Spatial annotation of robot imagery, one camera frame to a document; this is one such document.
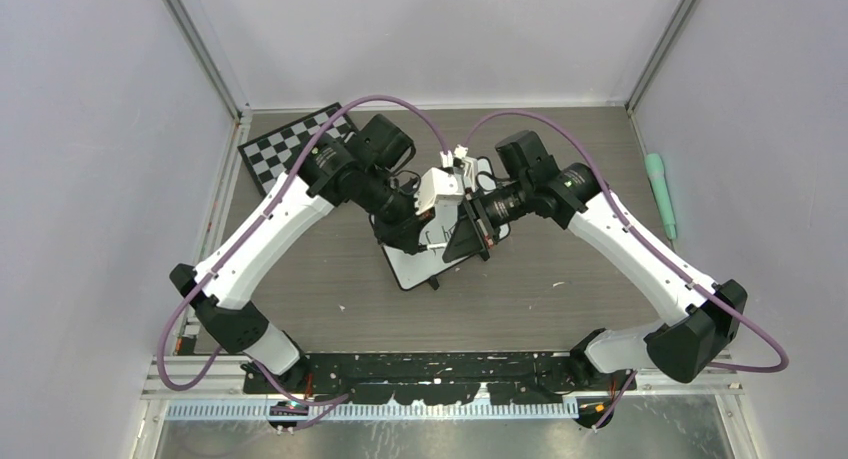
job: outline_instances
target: green tube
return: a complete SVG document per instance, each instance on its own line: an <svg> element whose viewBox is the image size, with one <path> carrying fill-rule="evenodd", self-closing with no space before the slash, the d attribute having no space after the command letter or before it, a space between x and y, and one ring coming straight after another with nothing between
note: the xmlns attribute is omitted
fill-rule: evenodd
<svg viewBox="0 0 848 459"><path fill-rule="evenodd" d="M648 180L654 190L654 200L660 210L660 219L663 221L665 235L669 239L677 239L677 227L674 221L674 209L671 208L671 197L668 195L668 186L665 183L665 167L659 154L648 154L645 156L645 169L648 170Z"/></svg>

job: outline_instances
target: cable connector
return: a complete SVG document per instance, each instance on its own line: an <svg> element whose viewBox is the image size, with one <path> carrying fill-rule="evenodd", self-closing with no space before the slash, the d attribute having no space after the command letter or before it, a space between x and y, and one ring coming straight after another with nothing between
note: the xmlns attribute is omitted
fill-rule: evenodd
<svg viewBox="0 0 848 459"><path fill-rule="evenodd" d="M465 156L468 155L468 148L463 146L456 146L456 149L453 151L453 156L457 159L465 159Z"/></svg>
<svg viewBox="0 0 848 459"><path fill-rule="evenodd" d="M439 155L442 156L442 167L453 167L453 154L450 151L442 151Z"/></svg>

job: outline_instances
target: gray wood grain tabletop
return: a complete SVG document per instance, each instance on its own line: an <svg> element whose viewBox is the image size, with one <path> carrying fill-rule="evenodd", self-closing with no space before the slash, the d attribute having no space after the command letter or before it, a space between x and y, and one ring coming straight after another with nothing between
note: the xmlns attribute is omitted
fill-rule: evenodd
<svg viewBox="0 0 848 459"><path fill-rule="evenodd" d="M486 110L428 111L451 144ZM585 144L605 179L631 212L663 237L641 152L621 107L538 109ZM415 141L409 168L424 172L438 160L438 143L417 117L384 114ZM373 112L350 116L360 127ZM300 114L259 114L251 136ZM539 133L560 167L580 160L546 125L502 117L484 126L470 154L492 158L494 144L522 129ZM241 165L226 235L259 204L261 195ZM307 231L272 267L253 300L307 351L567 350L590 331L619 329L656 319L647 300L600 253L553 221L526 216L483 262L471 258L440 276L437 291L422 285L401 291L377 245L365 212L343 204ZM198 338L197 352L213 340Z"/></svg>

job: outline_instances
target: checkerboard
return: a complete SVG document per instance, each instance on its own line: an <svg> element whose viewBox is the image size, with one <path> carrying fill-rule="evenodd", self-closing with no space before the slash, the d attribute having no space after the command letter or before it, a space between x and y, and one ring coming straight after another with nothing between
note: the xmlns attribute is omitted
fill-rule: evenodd
<svg viewBox="0 0 848 459"><path fill-rule="evenodd" d="M269 193L280 174L286 171L283 164L291 156L291 149L306 143L341 107L337 102L239 146L239 153L261 194ZM336 120L327 134L346 138L357 132L359 129L345 114Z"/></svg>

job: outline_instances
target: white wall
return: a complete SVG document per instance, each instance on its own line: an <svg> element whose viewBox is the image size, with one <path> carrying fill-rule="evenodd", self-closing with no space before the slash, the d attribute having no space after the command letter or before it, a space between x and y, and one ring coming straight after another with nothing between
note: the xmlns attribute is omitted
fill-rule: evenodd
<svg viewBox="0 0 848 459"><path fill-rule="evenodd" d="M0 457L121 457L232 121L161 0L0 1Z"/></svg>
<svg viewBox="0 0 848 459"><path fill-rule="evenodd" d="M187 2L252 107L301 108L623 103L679 0Z"/></svg>
<svg viewBox="0 0 848 459"><path fill-rule="evenodd" d="M790 355L746 375L771 457L848 450L848 0L702 0L637 110L679 249ZM740 362L775 361L751 333Z"/></svg>

